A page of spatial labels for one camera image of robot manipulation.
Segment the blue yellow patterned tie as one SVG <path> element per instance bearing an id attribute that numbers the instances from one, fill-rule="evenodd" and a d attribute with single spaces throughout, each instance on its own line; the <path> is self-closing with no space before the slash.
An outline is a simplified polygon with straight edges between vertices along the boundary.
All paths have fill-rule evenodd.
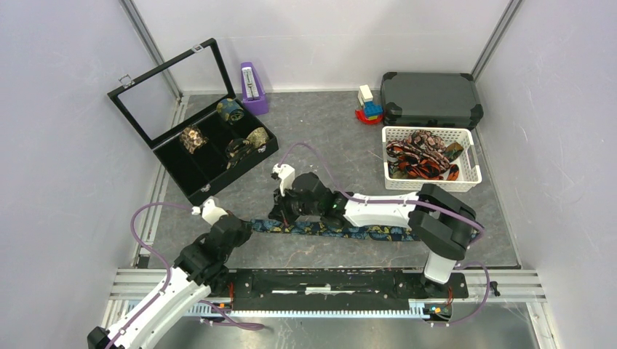
<path id="1" fill-rule="evenodd" d="M 420 241 L 420 238 L 409 228 L 387 225 L 334 228 L 322 222 L 297 222 L 294 224 L 285 224 L 276 220 L 251 220 L 250 224 L 252 229 L 257 233 L 324 236 L 332 238 L 349 238 L 386 242 Z"/>

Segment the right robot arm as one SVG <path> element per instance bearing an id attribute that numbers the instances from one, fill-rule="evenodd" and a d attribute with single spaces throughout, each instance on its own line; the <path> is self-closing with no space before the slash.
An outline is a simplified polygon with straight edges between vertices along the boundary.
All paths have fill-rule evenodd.
<path id="1" fill-rule="evenodd" d="M 455 265 L 482 234 L 475 211 L 435 184 L 423 184 L 419 191 L 401 196 L 366 196 L 331 190 L 313 172 L 296 174 L 282 167 L 271 176 L 279 183 L 268 215 L 272 220 L 293 223 L 302 216 L 315 216 L 332 228 L 410 229 L 429 249 L 420 285 L 430 297 L 449 288 Z"/>

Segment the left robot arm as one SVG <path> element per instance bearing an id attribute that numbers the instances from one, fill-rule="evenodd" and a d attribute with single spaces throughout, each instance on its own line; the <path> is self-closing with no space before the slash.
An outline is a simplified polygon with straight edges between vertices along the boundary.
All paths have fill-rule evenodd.
<path id="1" fill-rule="evenodd" d="M 89 348 L 153 348 L 193 305 L 228 288 L 226 262 L 250 239 L 247 221 L 230 214 L 185 247 L 161 283 L 127 315 L 107 329 L 87 335 Z"/>

